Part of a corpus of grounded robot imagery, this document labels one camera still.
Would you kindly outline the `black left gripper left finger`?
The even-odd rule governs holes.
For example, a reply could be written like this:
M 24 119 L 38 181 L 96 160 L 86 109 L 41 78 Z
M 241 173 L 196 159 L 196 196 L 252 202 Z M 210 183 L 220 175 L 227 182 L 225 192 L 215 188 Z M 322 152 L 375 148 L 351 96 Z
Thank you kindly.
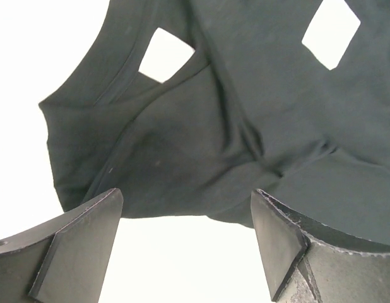
M 0 240 L 0 303 L 98 302 L 123 197 L 108 190 Z

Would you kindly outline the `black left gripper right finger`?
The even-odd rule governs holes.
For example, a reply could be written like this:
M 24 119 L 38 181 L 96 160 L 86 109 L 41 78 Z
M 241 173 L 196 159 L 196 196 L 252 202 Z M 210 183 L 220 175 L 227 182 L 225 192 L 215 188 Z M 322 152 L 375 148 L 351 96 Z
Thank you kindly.
M 257 189 L 251 214 L 272 302 L 390 303 L 390 246 L 313 220 Z

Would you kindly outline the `black t-shirt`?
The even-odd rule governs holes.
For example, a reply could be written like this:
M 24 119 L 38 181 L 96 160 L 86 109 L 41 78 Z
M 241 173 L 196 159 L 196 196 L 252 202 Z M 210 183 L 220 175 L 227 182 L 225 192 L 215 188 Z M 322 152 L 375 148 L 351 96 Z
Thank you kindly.
M 322 1 L 111 1 L 40 103 L 64 211 L 112 188 L 124 218 L 252 227 L 251 193 L 390 245 L 390 1 L 327 69 L 302 38 Z

